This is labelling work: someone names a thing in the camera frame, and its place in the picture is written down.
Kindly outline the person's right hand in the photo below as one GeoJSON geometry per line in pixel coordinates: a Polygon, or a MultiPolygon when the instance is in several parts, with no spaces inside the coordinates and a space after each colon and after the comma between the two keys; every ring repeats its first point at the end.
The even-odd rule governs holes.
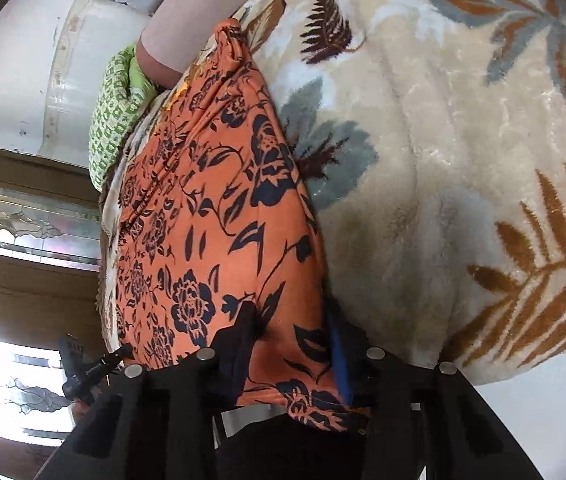
{"type": "Polygon", "coordinates": [[[90,405],[85,404],[81,400],[72,402],[70,411],[76,425],[78,425],[80,420],[89,413],[90,408],[90,405]]]}

